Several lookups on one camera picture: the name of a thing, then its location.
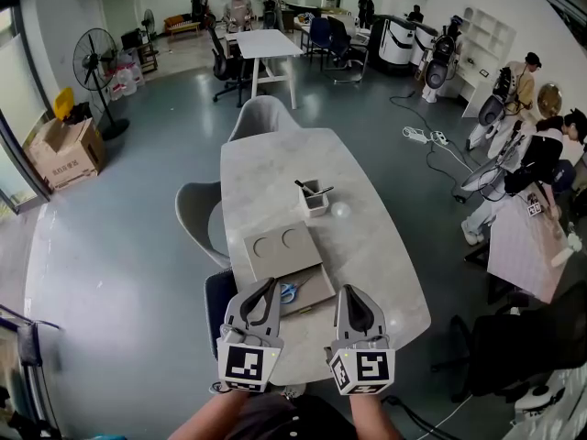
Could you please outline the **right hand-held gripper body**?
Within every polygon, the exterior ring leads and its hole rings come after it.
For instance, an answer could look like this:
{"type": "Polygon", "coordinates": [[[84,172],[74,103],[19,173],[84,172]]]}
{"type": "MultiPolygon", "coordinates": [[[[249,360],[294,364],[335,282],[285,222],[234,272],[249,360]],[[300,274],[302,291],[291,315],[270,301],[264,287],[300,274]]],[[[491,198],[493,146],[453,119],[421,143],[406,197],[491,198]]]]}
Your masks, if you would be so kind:
{"type": "Polygon", "coordinates": [[[349,346],[329,349],[328,365],[343,396],[375,395],[394,383],[395,351],[389,338],[378,335],[349,346]]]}

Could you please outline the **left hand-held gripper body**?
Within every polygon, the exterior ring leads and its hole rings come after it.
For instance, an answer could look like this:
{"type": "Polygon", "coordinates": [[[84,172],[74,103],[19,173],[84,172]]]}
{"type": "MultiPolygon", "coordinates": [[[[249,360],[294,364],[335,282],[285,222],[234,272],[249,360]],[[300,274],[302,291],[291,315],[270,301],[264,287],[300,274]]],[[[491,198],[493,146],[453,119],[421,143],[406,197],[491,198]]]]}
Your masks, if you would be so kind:
{"type": "Polygon", "coordinates": [[[231,390],[265,392],[282,353],[282,340],[223,324],[216,349],[220,381],[231,390]]]}

